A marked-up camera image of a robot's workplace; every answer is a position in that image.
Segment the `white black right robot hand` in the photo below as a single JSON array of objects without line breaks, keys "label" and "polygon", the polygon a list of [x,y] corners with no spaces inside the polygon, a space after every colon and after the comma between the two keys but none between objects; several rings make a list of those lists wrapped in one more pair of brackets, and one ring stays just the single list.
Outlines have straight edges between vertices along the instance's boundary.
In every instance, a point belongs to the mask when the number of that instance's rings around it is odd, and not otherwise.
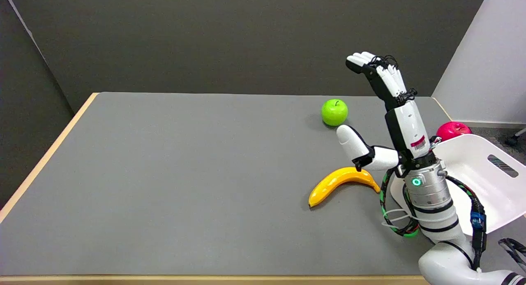
[{"label": "white black right robot hand", "polygon": [[364,51],[349,55],[346,66],[363,74],[383,101],[385,122],[393,144],[393,149],[370,146],[351,126],[338,126],[338,141],[355,168],[358,171],[394,169],[397,177],[403,178],[410,171],[434,165],[436,158],[415,102],[417,92],[406,88],[396,59]]}]

